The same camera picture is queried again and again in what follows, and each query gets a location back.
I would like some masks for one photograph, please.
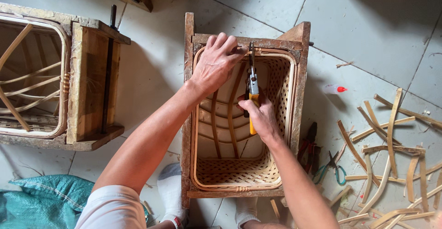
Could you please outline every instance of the woven bamboo basket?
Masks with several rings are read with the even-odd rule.
[[[67,128],[68,36],[58,23],[0,13],[0,134],[54,138]]]
[[[194,68],[204,51],[195,55]],[[273,103],[276,121],[290,140],[297,63],[287,51],[258,48],[258,83]],[[192,144],[191,180],[206,191],[268,190],[281,178],[268,147],[259,135],[250,135],[249,119],[236,108],[245,93],[248,56],[234,68],[233,77],[196,107],[195,143]]]

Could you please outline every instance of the foot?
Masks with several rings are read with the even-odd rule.
[[[238,225],[238,229],[242,229],[243,225],[249,220],[260,221],[256,217],[257,201],[257,197],[236,198],[235,222]]]
[[[181,168],[180,164],[169,164],[158,177],[158,192],[166,208],[166,214],[161,222],[170,220],[176,229],[184,228],[186,210],[181,207]]]

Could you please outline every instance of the white shirt sleeve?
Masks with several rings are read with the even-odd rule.
[[[112,185],[95,190],[75,229],[146,229],[140,196],[130,187]]]

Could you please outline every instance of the scissors with blue handle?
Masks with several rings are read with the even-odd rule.
[[[319,173],[321,173],[321,175],[319,176],[318,181],[315,182],[315,184],[318,184],[318,183],[322,180],[322,178],[323,178],[323,176],[324,176],[324,174],[325,174],[325,171],[327,170],[327,167],[328,167],[328,166],[331,166],[332,168],[335,169],[336,181],[339,183],[339,185],[344,185],[344,184],[345,184],[345,182],[347,181],[347,180],[345,180],[345,176],[346,176],[347,174],[346,174],[345,170],[344,170],[341,166],[337,166],[336,163],[334,162],[335,159],[336,159],[336,157],[338,156],[338,154],[339,154],[339,152],[337,152],[336,155],[335,155],[334,157],[332,157],[332,154],[331,154],[330,151],[329,151],[329,158],[330,158],[329,163],[327,163],[326,165],[324,165],[324,166],[322,166],[321,168],[319,168],[319,170],[315,173],[315,175],[313,175],[312,180],[314,180],[314,179],[316,178],[316,176],[317,176]],[[339,181],[338,169],[341,169],[341,170],[342,170],[342,173],[344,174],[344,180],[343,180],[342,182]]]

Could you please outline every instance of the glue bottle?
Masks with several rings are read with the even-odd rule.
[[[347,91],[345,87],[342,87],[338,84],[335,85],[326,85],[322,88],[325,94],[341,94],[344,91]]]

